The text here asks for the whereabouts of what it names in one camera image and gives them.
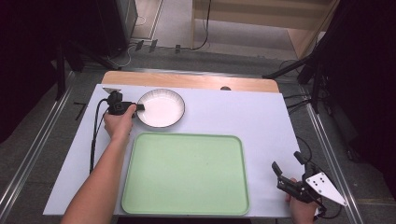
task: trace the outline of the black wire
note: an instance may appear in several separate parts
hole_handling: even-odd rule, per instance
[[[286,100],[286,99],[289,99],[289,98],[300,97],[300,96],[302,96],[302,97],[310,96],[310,94],[309,93],[307,93],[307,94],[295,94],[295,95],[285,96],[285,97],[283,97],[283,99]]]
[[[292,113],[296,112],[296,111],[297,111],[298,109],[300,109],[302,106],[308,105],[308,104],[309,104],[309,102],[305,102],[304,104],[297,105],[297,106],[294,107],[291,111],[289,111],[289,115],[291,115]]]
[[[310,103],[310,100],[303,100],[303,101],[301,101],[301,102],[299,102],[299,103],[297,103],[297,104],[288,105],[288,106],[286,106],[286,108],[287,108],[287,109],[290,109],[290,108],[293,108],[293,107],[296,107],[296,106],[299,106],[299,105],[305,105],[305,104],[307,104],[307,103]]]
[[[302,141],[306,145],[306,147],[308,148],[309,158],[306,159],[305,163],[311,162],[311,160],[312,160],[312,149],[311,149],[311,147],[308,145],[308,143],[306,143],[306,141],[302,137],[299,137],[299,136],[296,135],[296,138],[299,139],[300,141]]]
[[[338,211],[337,211],[337,213],[336,213],[334,216],[332,216],[332,217],[321,217],[321,218],[324,218],[324,219],[334,219],[334,218],[337,218],[337,217],[340,216],[342,210],[343,210],[343,205],[340,204],[340,206],[339,206],[339,208],[338,208]]]
[[[92,138],[92,142],[91,142],[90,173],[93,170],[93,164],[94,164],[94,159],[95,159],[96,136],[99,132],[99,128],[97,127],[99,107],[100,107],[100,104],[104,101],[107,101],[107,99],[102,99],[101,101],[99,101],[98,106],[96,107],[95,121],[94,121],[94,125],[93,125],[93,138]]]
[[[210,15],[210,6],[211,5],[212,5],[212,0],[209,0],[209,7],[207,8],[207,16],[206,16],[206,28],[205,28],[205,30],[206,30],[206,38],[205,38],[205,41],[200,47],[195,48],[195,49],[191,49],[191,50],[198,50],[198,49],[200,49],[201,47],[203,47],[206,44],[207,38],[209,37],[209,15]]]

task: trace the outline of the metal frame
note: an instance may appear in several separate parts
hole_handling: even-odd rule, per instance
[[[304,87],[301,87],[302,93],[309,93]],[[326,157],[326,161],[329,164],[330,170],[332,171],[333,179],[337,185],[338,190],[345,197],[347,206],[346,214],[349,218],[350,223],[364,223],[359,207],[352,195],[352,192],[346,182],[346,178],[341,170],[340,165],[335,157],[334,151],[332,149],[332,144],[324,130],[322,122],[320,120],[320,115],[315,113],[314,108],[311,105],[306,106],[309,117],[311,118],[312,124],[314,126],[315,132],[317,133],[318,140],[320,142],[323,153]]]

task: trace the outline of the black stand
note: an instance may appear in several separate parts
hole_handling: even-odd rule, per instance
[[[315,112],[318,114],[318,94],[320,89],[319,84],[322,79],[322,65],[318,61],[318,49],[314,49],[314,51],[310,55],[306,56],[300,61],[293,63],[268,76],[262,76],[262,78],[277,78],[303,65],[304,68],[299,76],[297,76],[297,80],[300,84],[306,84],[308,83],[309,79],[311,79],[311,77],[314,77],[310,103]]]
[[[311,92],[311,100],[310,103],[314,108],[315,112],[318,113],[318,94],[319,94],[319,84],[321,79],[323,78],[323,69],[322,69],[322,62],[323,62],[323,54],[325,53],[325,48],[329,46],[329,41],[334,36],[336,32],[339,32],[337,29],[340,26],[341,22],[343,22],[344,17],[347,15],[348,11],[350,10],[350,6],[352,3],[344,4],[345,1],[341,1],[336,12],[334,14],[334,18],[329,26],[328,31],[326,32],[325,36],[319,41],[318,45],[315,46],[312,53],[305,58],[277,71],[270,75],[264,75],[262,78],[277,78],[283,76],[284,74],[299,68],[304,65],[303,70],[297,76],[298,83],[306,84],[308,81],[314,77],[313,83],[313,90]]]

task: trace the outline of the black curtain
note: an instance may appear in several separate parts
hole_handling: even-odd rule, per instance
[[[56,81],[50,1],[0,0],[0,143]]]
[[[328,90],[358,133],[349,145],[396,197],[396,2],[341,1],[340,9],[348,13],[320,55]]]

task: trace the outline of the light green tray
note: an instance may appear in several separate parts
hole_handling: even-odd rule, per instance
[[[141,133],[134,140],[122,196],[125,212],[242,216],[248,207],[239,138]]]

